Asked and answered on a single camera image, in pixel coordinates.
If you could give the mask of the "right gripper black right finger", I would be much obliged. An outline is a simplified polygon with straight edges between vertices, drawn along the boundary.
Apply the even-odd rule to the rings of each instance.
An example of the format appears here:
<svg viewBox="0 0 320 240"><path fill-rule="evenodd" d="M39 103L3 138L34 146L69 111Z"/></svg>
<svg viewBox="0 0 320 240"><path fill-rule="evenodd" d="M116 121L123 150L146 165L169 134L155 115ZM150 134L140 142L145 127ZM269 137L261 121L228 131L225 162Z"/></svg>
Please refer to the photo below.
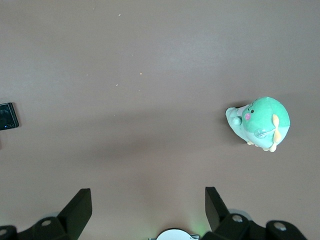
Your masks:
<svg viewBox="0 0 320 240"><path fill-rule="evenodd" d="M211 231L203 240L305 240L292 223L270 220L265 227L240 213L230 213L215 187L205 188L205 214Z"/></svg>

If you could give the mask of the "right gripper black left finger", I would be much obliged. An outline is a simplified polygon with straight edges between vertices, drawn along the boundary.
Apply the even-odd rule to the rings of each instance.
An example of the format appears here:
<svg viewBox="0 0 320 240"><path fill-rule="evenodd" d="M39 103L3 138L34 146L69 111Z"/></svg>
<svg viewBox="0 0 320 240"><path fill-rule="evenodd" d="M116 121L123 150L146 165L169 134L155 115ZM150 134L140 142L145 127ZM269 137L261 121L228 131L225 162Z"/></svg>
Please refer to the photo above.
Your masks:
<svg viewBox="0 0 320 240"><path fill-rule="evenodd" d="M57 216L45 217L30 228L17 232L14 225L2 225L2 240L77 240L92 216L92 194L80 189Z"/></svg>

